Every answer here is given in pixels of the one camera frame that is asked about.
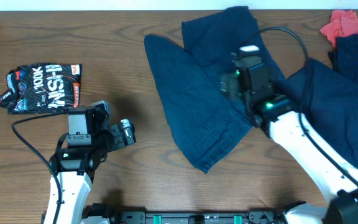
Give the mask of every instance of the wood grain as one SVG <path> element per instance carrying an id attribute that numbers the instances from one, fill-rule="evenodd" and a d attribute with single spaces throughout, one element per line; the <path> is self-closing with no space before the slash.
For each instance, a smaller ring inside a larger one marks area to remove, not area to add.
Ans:
<path id="1" fill-rule="evenodd" d="M 6 73 L 35 62 L 82 63 L 81 104 L 111 104 L 111 123 L 127 117 L 137 143 L 109 154 L 96 172 L 87 204 L 148 210 L 245 210 L 279 207 L 295 200 L 324 205 L 312 180 L 280 146 L 252 130 L 208 174 L 194 169 L 176 147 L 145 55 L 146 34 L 182 45 L 181 21 L 215 11 L 0 12 L 0 94 Z M 329 65 L 330 43 L 319 33 L 331 11 L 252 11 L 261 27 L 285 26 L 305 41 L 310 55 Z M 302 66 L 289 36 L 271 32 L 264 41 L 289 76 Z M 49 174 L 13 134 L 11 123 L 25 116 L 0 108 L 0 223 L 40 223 L 49 195 Z M 67 117 L 19 126 L 49 158 Z"/>

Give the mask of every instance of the white arm segment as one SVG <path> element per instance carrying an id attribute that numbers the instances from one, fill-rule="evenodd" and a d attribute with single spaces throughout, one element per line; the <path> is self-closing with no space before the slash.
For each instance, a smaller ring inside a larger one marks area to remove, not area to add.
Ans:
<path id="1" fill-rule="evenodd" d="M 358 181 L 358 169 L 344 160 L 310 125 L 302 115 L 303 125 L 309 135 L 334 161 Z M 320 189 L 327 204 L 337 197 L 337 192 L 352 192 L 357 187 L 332 165 L 303 134 L 298 120 L 298 113 L 291 111 L 278 117 L 278 121 L 270 122 L 270 137 L 287 150 L 302 168 L 313 179 Z M 288 224 L 319 224 L 325 217 L 327 208 L 299 205 L 289 210 L 285 218 Z"/>
<path id="2" fill-rule="evenodd" d="M 88 217 L 81 221 L 81 224 L 110 224 L 108 218 L 103 217 Z"/>
<path id="3" fill-rule="evenodd" d="M 60 206 L 57 224 L 79 224 L 86 198 L 92 188 L 90 177 L 73 172 L 60 172 L 58 180 L 62 189 L 63 204 Z M 50 197 L 45 224 L 52 224 L 58 200 L 55 179 L 50 179 Z"/>

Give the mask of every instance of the green light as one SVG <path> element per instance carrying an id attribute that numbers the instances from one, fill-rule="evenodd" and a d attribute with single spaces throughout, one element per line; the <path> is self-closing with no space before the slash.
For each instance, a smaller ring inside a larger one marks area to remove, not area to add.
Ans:
<path id="1" fill-rule="evenodd" d="M 267 107 L 267 108 L 272 108 L 272 107 L 273 107 L 273 104 L 272 104 L 272 103 L 266 103 L 266 107 Z"/>

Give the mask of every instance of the red cloth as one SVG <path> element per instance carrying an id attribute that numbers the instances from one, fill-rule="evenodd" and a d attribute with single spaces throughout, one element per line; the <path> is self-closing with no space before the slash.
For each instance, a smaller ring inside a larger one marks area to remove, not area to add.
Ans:
<path id="1" fill-rule="evenodd" d="M 336 47 L 336 37 L 347 37 L 358 34 L 358 18 L 353 10 L 333 10 L 330 23 L 320 29 L 329 41 Z"/>

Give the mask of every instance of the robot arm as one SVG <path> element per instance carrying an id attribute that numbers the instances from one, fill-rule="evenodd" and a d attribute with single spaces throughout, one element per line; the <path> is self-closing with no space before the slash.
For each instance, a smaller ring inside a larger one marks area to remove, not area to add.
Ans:
<path id="1" fill-rule="evenodd" d="M 72 108 L 68 112 L 69 132 L 64 134 L 50 158 L 50 165 L 58 177 L 62 203 L 57 224 L 79 224 L 83 208 L 91 191 L 94 172 L 107 158 L 107 153 L 135 143 L 134 128 L 127 119 L 118 125 L 108 125 L 109 104 L 105 101 L 91 106 Z M 67 140 L 67 148 L 62 149 Z M 58 202 L 54 178 L 50 179 L 50 198 L 45 224 L 53 222 Z M 98 222 L 109 223 L 109 217 L 97 217 Z"/>
<path id="2" fill-rule="evenodd" d="M 313 179 L 329 208 L 299 205 L 283 212 L 288 224 L 358 223 L 358 186 L 334 166 L 358 182 L 358 169 L 344 160 L 301 114 L 285 95 L 275 93 L 271 75 L 259 56 L 257 46 L 241 47 L 235 58 L 237 71 L 222 77 L 221 91 L 229 98 L 240 98 L 249 121 L 287 150 Z"/>

